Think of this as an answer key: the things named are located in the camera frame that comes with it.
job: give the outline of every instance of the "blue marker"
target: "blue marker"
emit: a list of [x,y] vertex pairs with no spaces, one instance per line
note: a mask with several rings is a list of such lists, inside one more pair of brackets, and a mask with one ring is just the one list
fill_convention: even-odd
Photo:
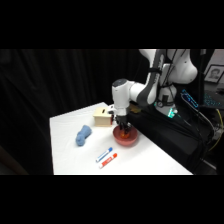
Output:
[[105,156],[107,156],[112,151],[113,151],[113,148],[109,148],[105,153],[103,153],[101,156],[99,156],[96,159],[96,162],[98,163],[99,161],[101,161]]

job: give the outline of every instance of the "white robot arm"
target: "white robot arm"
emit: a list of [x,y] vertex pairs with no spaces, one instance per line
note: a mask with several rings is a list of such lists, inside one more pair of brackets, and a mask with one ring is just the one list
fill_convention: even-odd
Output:
[[[124,128],[128,124],[130,101],[138,103],[141,107],[155,104],[159,112],[172,118],[176,112],[173,102],[176,88],[172,83],[189,84],[197,76],[197,69],[190,60],[190,49],[139,51],[150,64],[146,84],[120,79],[112,86],[114,105],[108,107],[108,113],[117,115],[117,122]],[[172,64],[165,64],[166,57]]]

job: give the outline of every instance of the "green light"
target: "green light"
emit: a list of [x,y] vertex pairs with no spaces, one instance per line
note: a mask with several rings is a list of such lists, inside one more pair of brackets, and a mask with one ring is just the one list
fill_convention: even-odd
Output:
[[174,112],[173,112],[173,108],[170,109],[170,112],[168,114],[168,117],[173,118],[175,116]]

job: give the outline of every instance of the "blue object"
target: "blue object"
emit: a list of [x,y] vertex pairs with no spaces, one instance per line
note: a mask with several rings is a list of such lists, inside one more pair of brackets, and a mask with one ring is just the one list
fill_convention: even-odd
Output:
[[110,152],[113,151],[113,148],[109,148],[106,152],[104,152],[101,156],[96,159],[96,162],[100,162],[105,156],[107,156]]
[[92,133],[90,127],[84,125],[82,130],[77,134],[76,143],[78,146],[83,146],[85,144],[85,139],[89,137]]

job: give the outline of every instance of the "pen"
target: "pen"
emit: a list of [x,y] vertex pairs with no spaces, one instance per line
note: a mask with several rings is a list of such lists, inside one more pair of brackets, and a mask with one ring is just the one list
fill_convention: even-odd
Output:
[[106,152],[104,152],[101,156],[99,156],[96,159],[96,162],[98,163],[99,161],[101,161],[105,156],[107,156],[112,151],[113,151],[113,148],[109,148]]
[[104,166],[106,166],[108,163],[110,163],[115,158],[117,158],[117,153],[115,153],[113,156],[111,156],[106,161],[104,161],[102,164],[100,164],[100,169],[102,169]]

